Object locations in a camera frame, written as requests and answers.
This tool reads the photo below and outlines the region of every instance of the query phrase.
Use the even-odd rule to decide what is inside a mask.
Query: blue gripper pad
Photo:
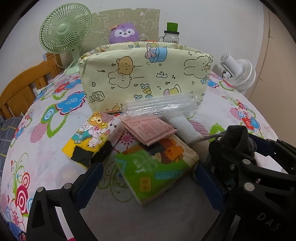
[[[98,163],[96,167],[93,169],[91,174],[87,177],[87,179],[82,184],[81,188],[78,190],[76,194],[76,203],[75,209],[80,210],[86,207],[89,200],[91,199],[94,190],[98,186],[102,176],[104,173],[104,168],[102,163]]]
[[[227,192],[219,187],[219,184],[217,183],[218,180],[215,180],[216,178],[214,174],[206,171],[202,164],[197,165],[195,176],[199,185],[207,195],[213,209],[221,212],[223,210],[223,204]]]

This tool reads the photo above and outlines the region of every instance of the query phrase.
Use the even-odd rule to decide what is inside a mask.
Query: purple plush toy
[[[123,23],[112,29],[109,41],[111,44],[139,41],[139,32],[132,23]]]

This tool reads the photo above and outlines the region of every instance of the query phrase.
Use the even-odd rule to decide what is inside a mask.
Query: fan grille
[[[247,90],[256,79],[256,72],[251,62],[246,59],[236,60],[242,66],[242,72],[235,77],[230,77],[227,82],[231,84],[239,92]]]
[[[63,53],[77,48],[91,27],[91,13],[79,3],[65,4],[44,20],[39,39],[50,53]]]

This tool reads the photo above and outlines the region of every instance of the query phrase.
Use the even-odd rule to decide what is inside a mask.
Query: colorful fabric book
[[[90,165],[90,159],[109,141],[114,147],[124,132],[121,119],[115,115],[94,112],[63,147],[64,152],[73,161],[84,166]]]
[[[115,159],[126,184],[143,205],[171,188],[199,157],[173,134],[149,147],[141,143],[127,147]]]

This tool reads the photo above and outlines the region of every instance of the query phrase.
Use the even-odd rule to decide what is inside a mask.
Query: white desk fan
[[[256,79],[256,71],[250,61],[246,59],[234,60],[230,54],[223,54],[219,62],[228,75],[227,82],[237,91],[246,91]]]
[[[91,28],[91,13],[80,3],[64,4],[52,11],[39,32],[42,47],[54,54],[72,51],[73,62],[66,74],[79,72],[77,63],[81,43]]]

